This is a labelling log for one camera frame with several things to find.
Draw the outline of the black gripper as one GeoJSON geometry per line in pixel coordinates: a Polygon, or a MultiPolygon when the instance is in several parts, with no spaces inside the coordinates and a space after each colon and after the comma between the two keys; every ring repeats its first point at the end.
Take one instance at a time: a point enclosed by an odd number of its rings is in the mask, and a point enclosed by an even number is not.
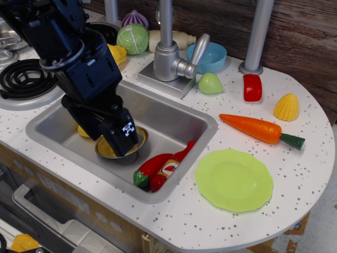
{"type": "Polygon", "coordinates": [[[92,140],[103,135],[117,156],[138,144],[134,121],[116,93],[122,75],[107,44],[79,43],[54,60],[54,74],[65,92],[62,105],[92,140]]]}

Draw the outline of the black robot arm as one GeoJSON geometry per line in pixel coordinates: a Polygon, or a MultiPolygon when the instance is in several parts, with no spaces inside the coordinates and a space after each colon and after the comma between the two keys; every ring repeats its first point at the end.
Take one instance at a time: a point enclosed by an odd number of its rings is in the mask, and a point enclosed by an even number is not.
{"type": "Polygon", "coordinates": [[[62,106],[93,140],[119,157],[138,142],[116,89],[122,75],[104,36],[86,26],[81,1],[1,1],[1,17],[39,56],[64,91],[62,106]]]}

